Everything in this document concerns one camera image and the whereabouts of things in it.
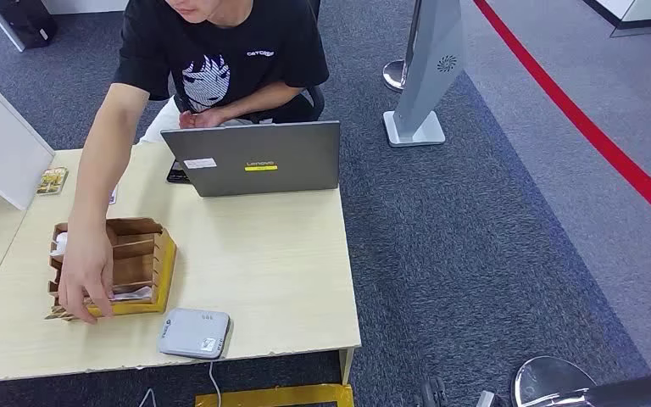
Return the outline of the person's right hand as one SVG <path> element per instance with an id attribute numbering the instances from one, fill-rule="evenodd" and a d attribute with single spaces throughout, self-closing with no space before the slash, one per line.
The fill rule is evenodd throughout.
<path id="1" fill-rule="evenodd" d="M 113 247 L 106 221 L 71 219 L 68 224 L 64 262 L 58 284 L 58 302 L 77 319 L 95 324 L 97 318 L 87 309 L 85 298 L 103 316 L 113 314 Z"/>

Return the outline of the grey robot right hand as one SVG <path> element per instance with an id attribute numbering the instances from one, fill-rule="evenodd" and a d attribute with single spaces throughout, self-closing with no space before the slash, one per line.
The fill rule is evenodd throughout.
<path id="1" fill-rule="evenodd" d="M 429 376 L 420 384 L 415 395 L 415 407 L 445 407 L 447 405 L 444 381 L 438 376 Z"/>

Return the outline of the person's left hand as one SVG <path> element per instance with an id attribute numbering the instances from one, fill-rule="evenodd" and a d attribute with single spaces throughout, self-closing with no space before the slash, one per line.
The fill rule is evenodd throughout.
<path id="1" fill-rule="evenodd" d="M 181 129 L 211 128 L 222 125 L 228 121 L 220 109 L 207 109 L 201 113 L 184 111 L 179 117 Z"/>

